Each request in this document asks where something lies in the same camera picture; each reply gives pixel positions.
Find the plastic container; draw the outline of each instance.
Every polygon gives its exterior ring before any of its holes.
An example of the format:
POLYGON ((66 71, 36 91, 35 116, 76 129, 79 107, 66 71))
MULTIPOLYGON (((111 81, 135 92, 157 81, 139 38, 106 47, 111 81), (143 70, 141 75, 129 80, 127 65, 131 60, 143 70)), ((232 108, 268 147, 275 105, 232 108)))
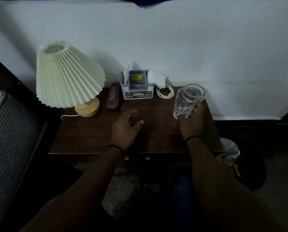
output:
POLYGON ((124 74, 121 73, 120 86, 125 100, 149 99, 154 96, 155 84, 147 83, 148 70, 131 70, 127 84, 124 82, 124 74))
POLYGON ((205 98, 205 91, 200 85, 189 84, 180 88, 176 94, 173 116, 177 119, 179 114, 186 118, 190 115, 197 101, 205 98))

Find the dark wooden tabletop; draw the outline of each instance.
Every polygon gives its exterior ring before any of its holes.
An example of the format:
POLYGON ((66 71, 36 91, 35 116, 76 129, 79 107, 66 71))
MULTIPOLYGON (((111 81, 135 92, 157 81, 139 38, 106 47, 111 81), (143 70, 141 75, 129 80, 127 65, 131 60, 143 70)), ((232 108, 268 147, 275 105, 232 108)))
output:
MULTIPOLYGON (((174 87, 175 94, 180 87, 174 87)), ((137 122, 144 120, 144 126, 134 144, 132 153, 185 153, 186 147, 173 117, 175 97, 162 99, 154 91, 152 99, 122 100, 121 108, 110 111, 106 108, 108 88, 97 96, 101 109, 92 117, 64 117, 56 135, 50 154, 101 154, 111 140, 114 121, 128 109, 138 109, 137 122)), ((75 115, 74 108, 68 108, 68 115, 75 115)), ((204 114, 203 141, 212 152, 222 151, 222 144, 209 108, 204 114)))

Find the table lamp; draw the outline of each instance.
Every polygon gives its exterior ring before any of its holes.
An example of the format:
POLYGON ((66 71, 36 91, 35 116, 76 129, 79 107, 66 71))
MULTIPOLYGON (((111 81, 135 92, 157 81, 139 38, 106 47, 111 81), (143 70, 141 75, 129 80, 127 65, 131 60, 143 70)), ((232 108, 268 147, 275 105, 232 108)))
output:
POLYGON ((103 68, 65 41, 41 46, 37 54, 37 97, 50 107, 74 107, 82 117, 100 109, 103 68))

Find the clear drinking glass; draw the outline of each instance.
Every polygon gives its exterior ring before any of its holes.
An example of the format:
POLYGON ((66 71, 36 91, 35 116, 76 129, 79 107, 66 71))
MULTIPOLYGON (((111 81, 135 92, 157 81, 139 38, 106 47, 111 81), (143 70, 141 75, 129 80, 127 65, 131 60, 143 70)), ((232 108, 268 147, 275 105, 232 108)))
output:
POLYGON ((189 84, 180 88, 176 94, 173 116, 177 119, 179 114, 188 117, 197 103, 204 100, 205 91, 200 85, 189 84))

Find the white cable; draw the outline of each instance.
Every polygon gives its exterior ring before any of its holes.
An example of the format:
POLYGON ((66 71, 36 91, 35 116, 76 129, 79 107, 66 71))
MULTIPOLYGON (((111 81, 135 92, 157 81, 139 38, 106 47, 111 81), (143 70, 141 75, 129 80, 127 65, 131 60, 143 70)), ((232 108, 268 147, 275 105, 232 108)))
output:
MULTIPOLYGON (((69 115, 63 115, 63 116, 69 116, 69 115)), ((60 119, 63 120, 63 118, 62 118, 63 116, 61 116, 60 119)), ((80 115, 70 115, 70 116, 80 116, 80 115)))
POLYGON ((174 97, 174 90, 172 89, 172 87, 169 85, 165 85, 165 88, 168 88, 170 90, 170 93, 168 96, 161 94, 159 87, 157 87, 157 95, 161 98, 164 98, 164 99, 170 99, 170 98, 174 97))

